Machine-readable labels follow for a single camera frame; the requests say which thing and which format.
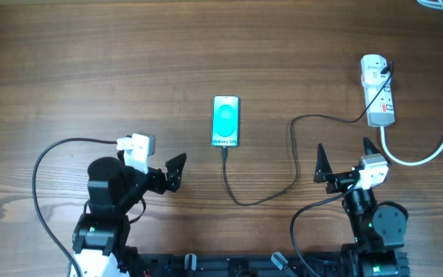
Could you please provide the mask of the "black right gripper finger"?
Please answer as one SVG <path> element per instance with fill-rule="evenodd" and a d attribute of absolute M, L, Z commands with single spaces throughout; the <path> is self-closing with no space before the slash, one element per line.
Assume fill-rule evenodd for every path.
<path fill-rule="evenodd" d="M 328 157 L 325 153 L 323 144 L 319 143 L 317 147 L 317 160 L 315 166 L 314 182 L 329 182 L 333 175 Z"/>
<path fill-rule="evenodd" d="M 364 146 L 364 150 L 365 150 L 366 155 L 381 154 L 381 152 L 371 142 L 369 137 L 363 138 L 363 146 Z"/>

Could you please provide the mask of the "blue-screen Galaxy smartphone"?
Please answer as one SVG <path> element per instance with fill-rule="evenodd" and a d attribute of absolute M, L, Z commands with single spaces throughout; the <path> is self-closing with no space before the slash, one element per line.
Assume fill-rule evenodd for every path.
<path fill-rule="evenodd" d="M 212 146 L 237 147 L 239 140 L 240 98 L 217 95 L 213 98 Z"/>

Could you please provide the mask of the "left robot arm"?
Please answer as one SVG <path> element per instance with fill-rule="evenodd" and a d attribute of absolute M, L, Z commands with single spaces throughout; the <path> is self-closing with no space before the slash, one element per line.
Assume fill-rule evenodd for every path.
<path fill-rule="evenodd" d="M 72 236 L 75 265 L 68 266 L 69 276 L 150 276 L 152 267 L 126 245 L 131 224 L 127 212 L 136 204 L 145 204 L 147 191 L 159 195 L 180 188 L 187 155 L 182 153 L 165 163 L 167 172 L 148 168 L 140 172 L 125 164 L 125 152 L 115 158 L 96 159 L 88 167 L 90 212 L 83 212 Z"/>

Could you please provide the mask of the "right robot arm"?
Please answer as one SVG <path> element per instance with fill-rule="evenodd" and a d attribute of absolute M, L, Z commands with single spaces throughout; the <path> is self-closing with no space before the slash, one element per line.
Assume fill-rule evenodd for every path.
<path fill-rule="evenodd" d="M 348 172 L 334 173 L 324 146 L 318 145 L 314 182 L 327 184 L 328 194 L 343 193 L 341 202 L 355 243 L 341 247 L 347 276 L 410 276 L 405 245 L 407 210 L 392 201 L 377 202 L 373 188 L 385 182 L 390 161 L 363 138 L 365 154 Z"/>

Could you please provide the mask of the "white charger plug adapter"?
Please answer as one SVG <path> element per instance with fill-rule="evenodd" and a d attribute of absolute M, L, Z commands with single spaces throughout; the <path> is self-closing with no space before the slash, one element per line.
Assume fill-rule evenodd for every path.
<path fill-rule="evenodd" d="M 391 67 L 366 68 L 361 74 L 361 84 L 364 88 L 381 88 L 390 82 Z"/>

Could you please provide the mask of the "white power strip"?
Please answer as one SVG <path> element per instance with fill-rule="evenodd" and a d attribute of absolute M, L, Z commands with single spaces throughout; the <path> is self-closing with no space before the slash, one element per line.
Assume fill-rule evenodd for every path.
<path fill-rule="evenodd" d="M 391 93 L 391 80 L 394 73 L 394 64 L 376 54 L 364 55 L 361 59 L 361 73 L 366 68 L 391 67 L 390 82 L 381 88 L 364 88 L 365 107 L 368 125 L 371 127 L 386 127 L 395 122 L 395 108 Z"/>

